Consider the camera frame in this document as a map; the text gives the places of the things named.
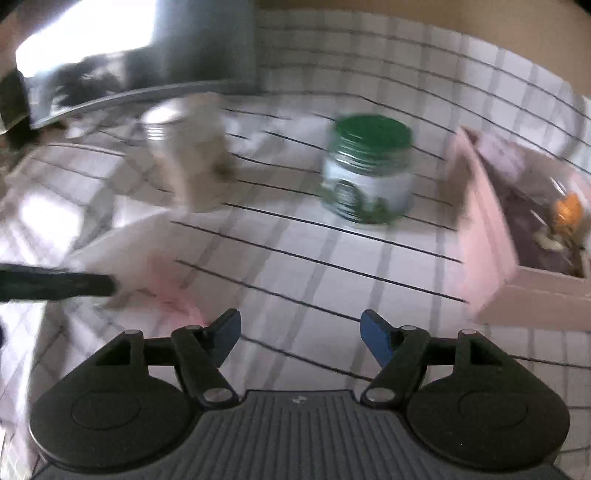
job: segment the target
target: jar label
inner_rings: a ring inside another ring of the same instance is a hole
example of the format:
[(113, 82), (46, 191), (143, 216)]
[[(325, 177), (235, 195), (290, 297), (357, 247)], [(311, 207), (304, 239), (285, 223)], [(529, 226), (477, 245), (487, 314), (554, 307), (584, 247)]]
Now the jar label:
[(370, 177), (352, 172), (335, 160), (324, 166), (322, 197), (338, 215), (358, 223), (387, 223), (410, 204), (413, 174)]

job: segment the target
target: ribbed black plate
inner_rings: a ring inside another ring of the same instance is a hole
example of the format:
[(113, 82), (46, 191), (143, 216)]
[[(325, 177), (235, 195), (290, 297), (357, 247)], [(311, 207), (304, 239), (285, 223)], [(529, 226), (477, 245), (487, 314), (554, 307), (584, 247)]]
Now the ribbed black plate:
[(38, 480), (567, 480), (550, 465), (492, 474), (435, 457), (398, 414), (371, 410), (350, 391), (252, 391), (238, 407), (205, 413), (187, 440), (154, 463), (86, 475), (45, 468)]

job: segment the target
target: green lid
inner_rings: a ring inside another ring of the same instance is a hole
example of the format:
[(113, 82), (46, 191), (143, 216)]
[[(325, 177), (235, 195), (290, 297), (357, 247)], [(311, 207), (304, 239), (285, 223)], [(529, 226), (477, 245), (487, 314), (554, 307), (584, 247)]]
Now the green lid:
[(382, 115), (354, 115), (338, 120), (331, 150), (361, 164), (378, 165), (388, 154), (411, 146), (413, 135), (404, 124)]

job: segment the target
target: orange object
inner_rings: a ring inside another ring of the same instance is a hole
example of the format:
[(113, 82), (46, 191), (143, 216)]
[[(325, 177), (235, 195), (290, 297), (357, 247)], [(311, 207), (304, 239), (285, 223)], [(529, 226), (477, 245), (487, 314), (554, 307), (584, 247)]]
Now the orange object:
[(569, 192), (564, 199), (556, 200), (553, 210), (554, 230), (559, 235), (571, 237), (583, 218), (583, 205), (579, 197)]

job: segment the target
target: metal screw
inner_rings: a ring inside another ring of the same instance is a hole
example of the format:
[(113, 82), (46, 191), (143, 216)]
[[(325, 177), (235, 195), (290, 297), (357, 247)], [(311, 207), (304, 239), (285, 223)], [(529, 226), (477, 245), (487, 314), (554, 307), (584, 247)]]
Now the metal screw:
[(396, 394), (388, 388), (370, 388), (365, 392), (365, 398), (373, 403), (386, 403), (392, 401)]
[(221, 403), (230, 400), (232, 398), (232, 392), (223, 387), (210, 388), (205, 391), (203, 397), (209, 403)]

